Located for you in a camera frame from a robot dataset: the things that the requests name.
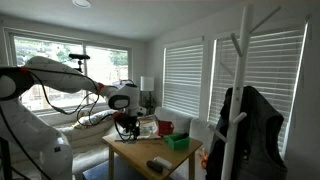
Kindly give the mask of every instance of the ceiling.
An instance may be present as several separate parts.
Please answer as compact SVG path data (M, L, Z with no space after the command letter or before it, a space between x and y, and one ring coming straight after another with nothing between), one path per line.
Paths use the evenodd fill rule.
M236 1L0 0L0 14L95 33L148 41L163 33L230 7Z

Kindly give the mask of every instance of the ceiling light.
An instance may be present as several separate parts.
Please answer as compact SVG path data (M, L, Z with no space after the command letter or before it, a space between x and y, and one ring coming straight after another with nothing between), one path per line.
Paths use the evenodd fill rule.
M72 0L73 4L80 8L89 8L91 3L88 0Z

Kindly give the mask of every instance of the white coat rack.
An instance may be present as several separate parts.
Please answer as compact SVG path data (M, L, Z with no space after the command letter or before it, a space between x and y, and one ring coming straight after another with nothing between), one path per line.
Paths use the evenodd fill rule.
M281 7L273 10L268 16L262 19L256 26L251 28L252 19L253 19L253 5L247 5L243 10L242 23L240 29L240 45L234 33L231 34L231 40L233 45L237 51L237 66L235 79L233 84L232 91L232 99L231 99L231 107L229 114L229 126L227 131L227 138L224 137L219 131L213 128L215 135L217 135L220 139L222 139L225 144L224 149L224 158L223 158L223 166L221 179L222 180L230 180L233 166L233 156L234 149L237 139L237 130L238 123L242 121L247 114L242 112L240 113L241 102L242 102L242 94L243 94L243 85L244 85L244 75L246 70L246 61L248 55L248 48L250 43L251 34L259 28L264 22L266 22L269 18L271 18L276 12L278 12Z

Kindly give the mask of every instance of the green container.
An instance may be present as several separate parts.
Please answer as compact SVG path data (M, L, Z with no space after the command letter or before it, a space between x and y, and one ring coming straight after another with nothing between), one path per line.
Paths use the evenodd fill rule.
M187 137L187 138L176 141L176 139L179 139L183 135L184 134L180 134L180 133L167 135L167 136L164 136L164 140L168 143L171 149L174 149L174 150L184 149L189 146L190 138Z

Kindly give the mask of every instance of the white blinds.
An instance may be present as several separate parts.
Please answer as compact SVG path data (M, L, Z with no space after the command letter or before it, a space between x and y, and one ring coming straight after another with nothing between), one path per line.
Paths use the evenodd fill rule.
M165 49L162 106L198 117L202 42Z
M304 28L282 29L251 37L245 85L255 87L284 117L278 146L282 152L291 114ZM233 86L237 54L230 38L216 42L209 121L217 123L224 96Z

